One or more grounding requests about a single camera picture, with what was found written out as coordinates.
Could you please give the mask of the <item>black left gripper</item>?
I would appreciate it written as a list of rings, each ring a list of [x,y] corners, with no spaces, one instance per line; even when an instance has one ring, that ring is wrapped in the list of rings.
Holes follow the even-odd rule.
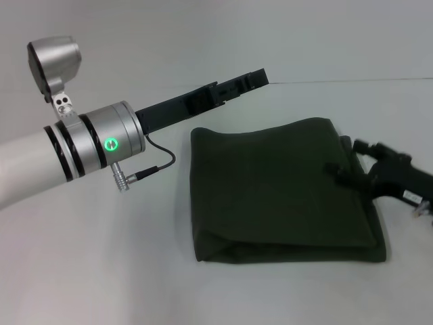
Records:
[[[193,99],[202,97],[204,106],[223,105],[225,102],[238,98],[250,90],[269,84],[264,68],[249,72],[244,77],[238,77],[221,84],[213,82],[198,89],[174,97],[170,100],[154,104],[135,112],[145,135],[174,125],[198,114],[193,108]]]

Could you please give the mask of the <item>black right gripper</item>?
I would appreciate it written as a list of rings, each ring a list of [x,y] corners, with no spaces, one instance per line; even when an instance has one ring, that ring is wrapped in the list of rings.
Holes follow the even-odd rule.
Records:
[[[383,144],[369,144],[359,139],[354,141],[352,151],[372,157],[376,163],[368,175],[351,173],[336,163],[325,163],[325,173],[339,186],[370,190],[372,198],[389,196],[413,207],[432,206],[432,175],[416,169],[411,164],[411,156]]]

